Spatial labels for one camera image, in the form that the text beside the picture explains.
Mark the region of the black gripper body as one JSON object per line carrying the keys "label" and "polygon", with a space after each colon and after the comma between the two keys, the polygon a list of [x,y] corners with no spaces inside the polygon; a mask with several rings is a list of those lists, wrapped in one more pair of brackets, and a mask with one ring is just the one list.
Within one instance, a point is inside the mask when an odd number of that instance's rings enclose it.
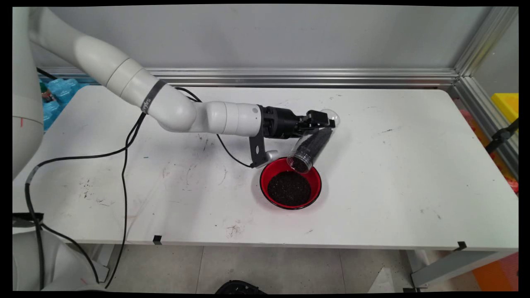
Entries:
{"label": "black gripper body", "polygon": [[308,129],[303,116],[289,109],[260,107],[264,138],[299,138]]}

